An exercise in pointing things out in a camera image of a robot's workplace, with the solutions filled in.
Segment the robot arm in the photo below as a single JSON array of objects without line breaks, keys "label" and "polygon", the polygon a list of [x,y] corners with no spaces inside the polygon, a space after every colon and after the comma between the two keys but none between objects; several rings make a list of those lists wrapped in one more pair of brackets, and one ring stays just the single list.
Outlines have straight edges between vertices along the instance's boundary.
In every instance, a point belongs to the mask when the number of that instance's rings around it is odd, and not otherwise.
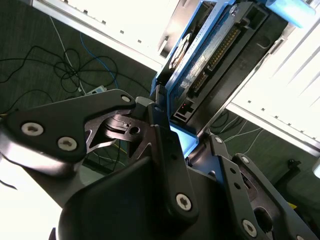
[{"label": "robot arm", "polygon": [[[79,185],[86,154],[116,139],[129,142],[130,164]],[[0,156],[0,168],[19,165],[59,193],[60,240],[317,239],[247,156],[230,159],[206,133],[187,166],[166,111],[118,89],[10,114]]]}]

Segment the black metal bracket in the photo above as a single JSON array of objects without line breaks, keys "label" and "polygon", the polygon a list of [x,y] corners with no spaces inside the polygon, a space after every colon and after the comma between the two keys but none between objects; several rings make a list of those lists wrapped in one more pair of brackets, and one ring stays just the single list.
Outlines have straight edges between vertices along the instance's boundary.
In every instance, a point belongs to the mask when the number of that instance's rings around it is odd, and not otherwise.
[{"label": "black metal bracket", "polygon": [[[165,217],[194,223],[199,211],[178,135],[153,101],[138,98],[136,104],[116,89],[15,112],[0,125],[0,153],[6,159],[55,177],[77,172],[87,153],[116,139],[129,142],[132,162],[151,157]],[[186,204],[180,194],[192,207],[179,206],[178,201]]]},{"label": "black metal bracket", "polygon": [[[102,122],[129,114],[135,106],[129,94],[115,89],[14,112],[1,121],[0,153],[11,162],[48,175],[70,175],[97,147],[92,143],[101,137],[97,131]],[[110,145],[112,140],[102,136],[96,144]]]},{"label": "black metal bracket", "polygon": [[224,189],[234,228],[242,238],[317,239],[247,156],[229,159],[218,136],[204,136],[189,161],[193,169],[214,175]]},{"label": "black metal bracket", "polygon": [[251,204],[270,214],[275,239],[297,239],[297,236],[300,236],[300,239],[318,239],[249,157],[236,154],[232,161],[258,189],[259,195]]}]

